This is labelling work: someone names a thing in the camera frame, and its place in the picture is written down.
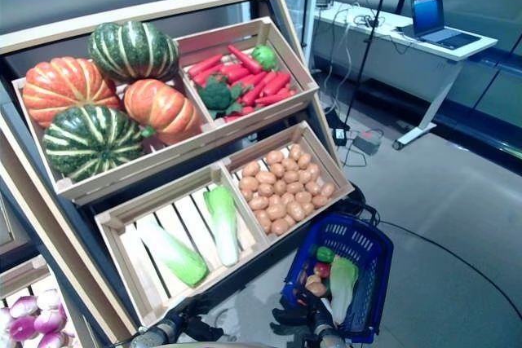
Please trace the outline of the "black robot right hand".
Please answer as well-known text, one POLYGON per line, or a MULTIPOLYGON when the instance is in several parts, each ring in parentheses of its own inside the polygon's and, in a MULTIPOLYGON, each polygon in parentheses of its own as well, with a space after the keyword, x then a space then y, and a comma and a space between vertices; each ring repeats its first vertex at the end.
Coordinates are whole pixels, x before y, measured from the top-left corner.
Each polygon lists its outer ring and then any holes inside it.
POLYGON ((279 303, 282 308, 274 308, 270 323, 271 330, 277 335, 290 335, 299 328, 305 328, 315 336, 334 331, 334 321, 322 299, 307 289, 300 289, 294 301, 282 296, 279 303))

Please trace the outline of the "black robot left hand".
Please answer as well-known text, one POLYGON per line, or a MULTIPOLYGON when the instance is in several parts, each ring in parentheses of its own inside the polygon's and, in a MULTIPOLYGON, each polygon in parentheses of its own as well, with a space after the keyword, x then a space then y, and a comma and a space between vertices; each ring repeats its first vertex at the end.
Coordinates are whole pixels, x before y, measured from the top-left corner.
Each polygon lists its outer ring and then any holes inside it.
POLYGON ((187 299, 179 305, 178 310, 181 326, 177 337, 184 333, 195 341, 218 341, 224 335, 222 328, 211 326, 202 319, 210 310, 210 302, 207 299, 187 299))

